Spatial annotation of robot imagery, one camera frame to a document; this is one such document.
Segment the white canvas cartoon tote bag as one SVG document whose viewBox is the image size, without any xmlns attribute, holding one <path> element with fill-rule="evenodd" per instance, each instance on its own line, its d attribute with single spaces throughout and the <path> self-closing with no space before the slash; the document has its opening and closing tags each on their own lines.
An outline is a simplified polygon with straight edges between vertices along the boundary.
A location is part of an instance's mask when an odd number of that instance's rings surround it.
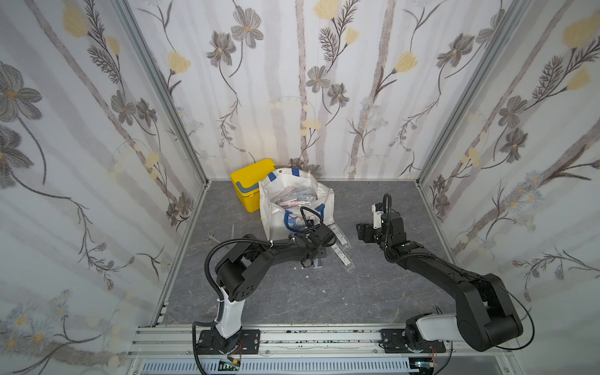
<svg viewBox="0 0 600 375">
<path fill-rule="evenodd" d="M 334 190 L 309 172 L 281 168 L 259 182 L 259 210 L 269 240 L 307 228 L 305 220 L 334 223 Z"/>
</svg>

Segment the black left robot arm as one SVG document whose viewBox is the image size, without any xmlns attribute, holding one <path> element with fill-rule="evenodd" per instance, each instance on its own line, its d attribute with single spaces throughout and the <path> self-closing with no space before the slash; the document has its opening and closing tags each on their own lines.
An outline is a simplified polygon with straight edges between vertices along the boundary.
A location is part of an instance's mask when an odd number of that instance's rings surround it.
<svg viewBox="0 0 600 375">
<path fill-rule="evenodd" d="M 222 354 L 242 351 L 242 314 L 245 300 L 256 291 L 271 267 L 299 262 L 311 267 L 337 236 L 314 209 L 301 207 L 306 228 L 284 240 L 260 240 L 252 234 L 220 242 L 207 254 L 203 270 L 217 294 L 216 318 L 192 323 L 193 356 L 201 374 L 206 373 L 200 352 L 215 349 Z"/>
</svg>

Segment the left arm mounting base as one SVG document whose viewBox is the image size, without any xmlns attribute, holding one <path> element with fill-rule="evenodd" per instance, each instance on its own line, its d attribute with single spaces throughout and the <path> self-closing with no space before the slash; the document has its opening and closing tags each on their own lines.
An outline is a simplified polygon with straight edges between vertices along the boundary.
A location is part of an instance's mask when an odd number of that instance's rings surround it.
<svg viewBox="0 0 600 375">
<path fill-rule="evenodd" d="M 230 338 L 222 337 L 215 327 L 194 322 L 192 324 L 192 343 L 196 355 L 257 355 L 261 339 L 260 330 L 242 329 Z"/>
</svg>

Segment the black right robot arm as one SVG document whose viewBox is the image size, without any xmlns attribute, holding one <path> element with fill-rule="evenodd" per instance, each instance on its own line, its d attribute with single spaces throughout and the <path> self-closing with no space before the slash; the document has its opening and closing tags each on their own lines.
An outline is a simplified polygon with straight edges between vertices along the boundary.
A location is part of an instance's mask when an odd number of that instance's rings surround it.
<svg viewBox="0 0 600 375">
<path fill-rule="evenodd" d="M 373 205 L 372 212 L 372 223 L 356 227 L 359 240 L 377 245 L 387 262 L 422 276 L 455 302 L 454 313 L 424 313 L 406 320 L 404 336 L 410 349 L 448 341 L 464 342 L 482 353 L 490 348 L 505 349 L 506 342 L 523 334 L 516 309 L 520 301 L 499 277 L 460 268 L 409 240 L 389 193 Z"/>
</svg>

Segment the clear long compass case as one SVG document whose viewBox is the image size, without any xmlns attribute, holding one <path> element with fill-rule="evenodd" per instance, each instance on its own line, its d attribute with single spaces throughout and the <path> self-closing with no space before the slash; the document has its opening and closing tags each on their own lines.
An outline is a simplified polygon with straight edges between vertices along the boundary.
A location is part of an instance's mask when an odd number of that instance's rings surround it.
<svg viewBox="0 0 600 375">
<path fill-rule="evenodd" d="M 288 186 L 270 200 L 283 209 L 309 205 L 317 200 L 317 192 L 310 186 Z"/>
</svg>

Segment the right arm mounting base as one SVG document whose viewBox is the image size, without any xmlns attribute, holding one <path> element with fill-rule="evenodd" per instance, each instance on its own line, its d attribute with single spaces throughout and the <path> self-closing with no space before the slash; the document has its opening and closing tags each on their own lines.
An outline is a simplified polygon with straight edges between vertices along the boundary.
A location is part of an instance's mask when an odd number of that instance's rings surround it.
<svg viewBox="0 0 600 375">
<path fill-rule="evenodd" d="M 440 341 L 425 341 L 415 329 L 382 329 L 379 346 L 386 354 L 439 354 L 446 353 Z"/>
</svg>

